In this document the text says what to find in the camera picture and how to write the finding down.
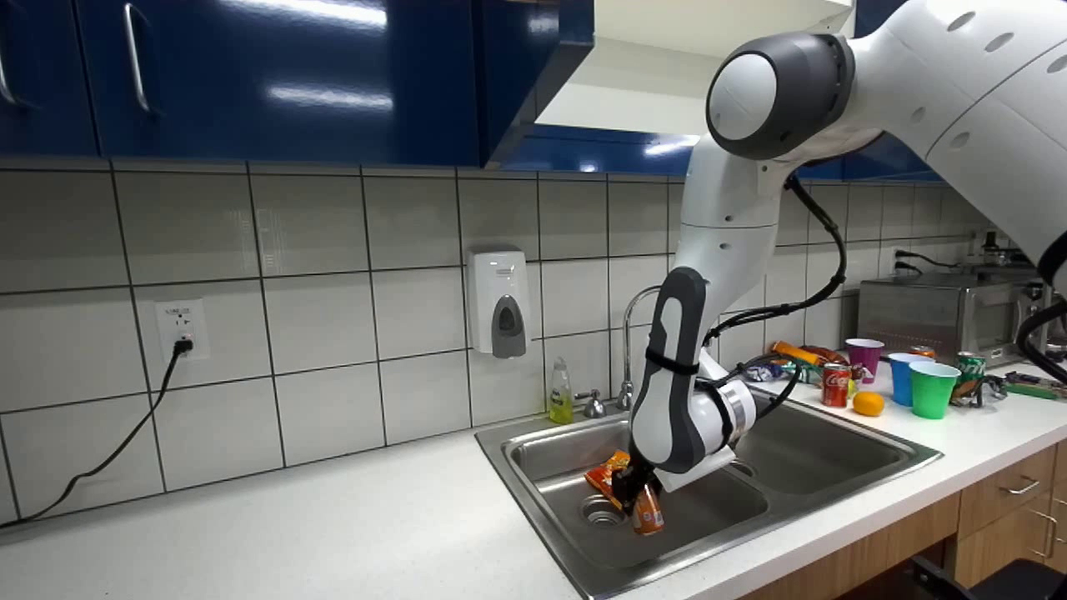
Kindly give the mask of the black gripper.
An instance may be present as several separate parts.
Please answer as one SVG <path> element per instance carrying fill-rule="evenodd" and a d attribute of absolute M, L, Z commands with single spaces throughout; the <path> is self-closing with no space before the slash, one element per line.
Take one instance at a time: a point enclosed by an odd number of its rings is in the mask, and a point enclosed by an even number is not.
<path fill-rule="evenodd" d="M 610 480 L 610 495 L 607 495 L 620 521 L 629 521 L 633 501 L 644 486 L 654 486 L 658 495 L 654 471 L 644 459 L 629 458 L 629 466 Z"/>

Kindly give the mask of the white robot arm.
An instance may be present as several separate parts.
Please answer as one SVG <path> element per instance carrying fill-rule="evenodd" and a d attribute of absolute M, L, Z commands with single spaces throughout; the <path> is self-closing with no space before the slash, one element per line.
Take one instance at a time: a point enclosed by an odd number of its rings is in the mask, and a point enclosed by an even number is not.
<path fill-rule="evenodd" d="M 1067 291 L 1067 0 L 902 0 L 857 37 L 755 37 L 710 77 L 702 119 L 629 444 L 591 474 L 644 534 L 662 528 L 665 495 L 721 471 L 778 411 L 714 344 L 795 309 L 740 297 L 779 247 L 782 207 L 813 201 L 803 168 L 891 138 L 1008 235 L 1049 291 Z"/>

